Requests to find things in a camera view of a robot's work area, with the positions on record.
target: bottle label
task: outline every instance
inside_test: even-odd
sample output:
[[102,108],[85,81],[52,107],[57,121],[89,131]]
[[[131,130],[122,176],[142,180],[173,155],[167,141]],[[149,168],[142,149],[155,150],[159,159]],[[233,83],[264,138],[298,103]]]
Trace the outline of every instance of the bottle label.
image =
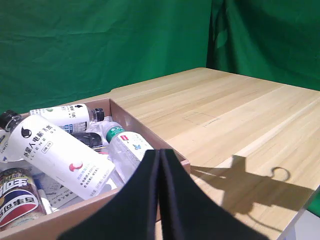
[[24,119],[11,133],[12,153],[83,199],[96,196],[115,165],[39,115]]
[[114,126],[112,127],[105,136],[105,139],[107,140],[108,143],[110,143],[111,139],[117,135],[118,133],[123,133],[125,130],[122,127],[119,126]]
[[10,168],[0,173],[1,231],[44,215],[35,183],[27,170]]
[[153,147],[138,133],[126,131],[116,136],[109,145],[109,154],[121,179],[126,183]]
[[136,132],[127,131],[119,134],[117,138],[133,153],[136,159],[133,162],[135,167],[142,161],[147,150],[153,150],[153,147]]
[[12,158],[10,156],[8,156],[8,151],[9,151],[9,144],[8,144],[8,140],[9,140],[9,136],[10,133],[9,132],[5,132],[4,130],[0,130],[0,163],[8,163],[8,162],[17,162],[17,161],[21,161],[23,159],[21,158]]
[[85,104],[34,109],[30,111],[30,115],[41,115],[69,134],[86,131],[90,121]]

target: can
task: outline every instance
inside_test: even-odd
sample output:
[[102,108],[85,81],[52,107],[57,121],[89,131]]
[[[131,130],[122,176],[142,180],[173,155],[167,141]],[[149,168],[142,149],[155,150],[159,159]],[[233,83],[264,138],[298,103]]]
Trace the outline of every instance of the can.
[[0,172],[1,231],[45,215],[45,208],[28,170],[9,168]]

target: bottle neck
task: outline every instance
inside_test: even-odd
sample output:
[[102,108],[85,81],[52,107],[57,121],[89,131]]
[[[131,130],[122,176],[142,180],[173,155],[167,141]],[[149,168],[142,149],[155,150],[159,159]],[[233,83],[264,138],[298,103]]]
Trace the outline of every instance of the bottle neck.
[[4,130],[6,132],[12,133],[13,130],[15,130],[16,126],[21,123],[22,117],[21,115],[15,115],[11,118],[11,120],[7,123]]

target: plastic bottle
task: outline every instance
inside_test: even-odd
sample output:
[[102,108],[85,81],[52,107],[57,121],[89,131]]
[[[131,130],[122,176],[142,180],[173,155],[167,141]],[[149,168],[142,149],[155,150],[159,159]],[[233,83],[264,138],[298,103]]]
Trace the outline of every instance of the plastic bottle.
[[90,109],[85,104],[33,109],[29,114],[41,115],[69,134],[84,132],[90,123],[101,122],[105,118],[102,108]]
[[99,194],[115,165],[40,115],[22,117],[12,110],[0,115],[0,127],[11,132],[8,156],[24,158],[76,195]]
[[103,122],[103,136],[109,143],[108,152],[119,176],[126,183],[152,146],[138,133],[125,131],[115,121]]

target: red logo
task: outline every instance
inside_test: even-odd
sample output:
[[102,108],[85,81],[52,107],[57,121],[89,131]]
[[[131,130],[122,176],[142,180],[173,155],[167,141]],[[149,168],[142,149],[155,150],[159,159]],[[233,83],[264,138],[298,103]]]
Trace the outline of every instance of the red logo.
[[122,138],[123,141],[128,141],[129,140],[126,135],[122,135],[121,138]]
[[74,166],[74,164],[73,163],[71,163],[70,165],[69,165],[69,170],[71,171],[71,172],[73,172],[74,170],[76,170],[76,169],[80,169],[80,168],[82,168],[82,166],[83,166],[83,164],[81,163],[81,165],[80,166]]

